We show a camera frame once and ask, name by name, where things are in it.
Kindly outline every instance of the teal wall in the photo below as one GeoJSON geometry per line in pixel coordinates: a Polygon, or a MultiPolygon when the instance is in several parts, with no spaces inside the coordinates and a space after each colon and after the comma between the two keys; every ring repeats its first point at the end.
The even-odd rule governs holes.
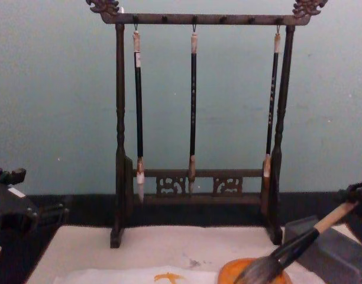
{"type": "MultiPolygon", "coordinates": [[[[121,5],[125,12],[290,14],[293,1],[121,5]]],[[[136,161],[133,30],[125,33],[125,147],[136,161]]],[[[192,27],[139,31],[146,167],[187,168],[192,27]]],[[[197,167],[261,167],[275,31],[197,27],[197,167]]],[[[84,0],[0,0],[0,167],[28,170],[18,188],[113,193],[115,129],[114,26],[84,0]]],[[[297,27],[282,150],[281,191],[336,191],[362,179],[362,0],[330,0],[297,27]]],[[[258,191],[260,181],[245,185],[258,191]]]]}

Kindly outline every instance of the wooden post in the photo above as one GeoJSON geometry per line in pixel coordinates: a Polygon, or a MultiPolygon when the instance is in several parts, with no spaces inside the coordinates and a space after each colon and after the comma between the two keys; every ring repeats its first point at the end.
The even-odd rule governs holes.
{"type": "Polygon", "coordinates": [[[125,150],[124,150],[124,25],[115,25],[117,35],[117,152],[115,155],[115,223],[110,235],[110,247],[121,244],[125,226],[125,150]]]}
{"type": "Polygon", "coordinates": [[[280,93],[278,98],[277,124],[274,148],[271,153],[269,208],[267,212],[267,230],[273,244],[281,244],[282,230],[279,222],[279,181],[282,161],[281,141],[283,120],[286,113],[287,91],[289,89],[290,65],[292,62],[293,37],[295,26],[286,27],[285,49],[283,53],[280,93]]]}

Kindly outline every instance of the brush bristles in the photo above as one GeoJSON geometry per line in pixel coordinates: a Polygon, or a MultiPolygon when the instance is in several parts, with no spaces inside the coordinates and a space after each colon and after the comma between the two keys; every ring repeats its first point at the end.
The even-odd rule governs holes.
{"type": "Polygon", "coordinates": [[[236,278],[234,284],[269,284],[282,272],[277,259],[262,257],[248,265],[236,278]]]}

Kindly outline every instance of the orange ink stain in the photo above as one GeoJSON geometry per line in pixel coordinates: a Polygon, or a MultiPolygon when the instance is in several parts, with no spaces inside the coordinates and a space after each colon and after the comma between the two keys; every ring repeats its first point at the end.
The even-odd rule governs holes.
{"type": "Polygon", "coordinates": [[[177,275],[177,274],[173,274],[173,273],[166,273],[166,274],[160,274],[160,275],[156,275],[155,276],[155,282],[160,280],[160,279],[168,279],[170,283],[172,284],[177,284],[176,283],[176,279],[185,279],[184,277],[177,275]]]}

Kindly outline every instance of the carved dragon finial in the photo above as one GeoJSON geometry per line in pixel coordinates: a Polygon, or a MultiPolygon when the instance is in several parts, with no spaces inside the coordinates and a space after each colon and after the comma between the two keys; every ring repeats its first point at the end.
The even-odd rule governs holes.
{"type": "Polygon", "coordinates": [[[306,15],[314,16],[320,14],[318,7],[323,8],[328,0],[295,0],[293,13],[296,18],[306,15]]]}
{"type": "Polygon", "coordinates": [[[91,7],[90,10],[94,13],[99,14],[108,14],[110,16],[118,15],[118,1],[115,0],[86,0],[89,6],[94,4],[94,7],[91,7]]]}

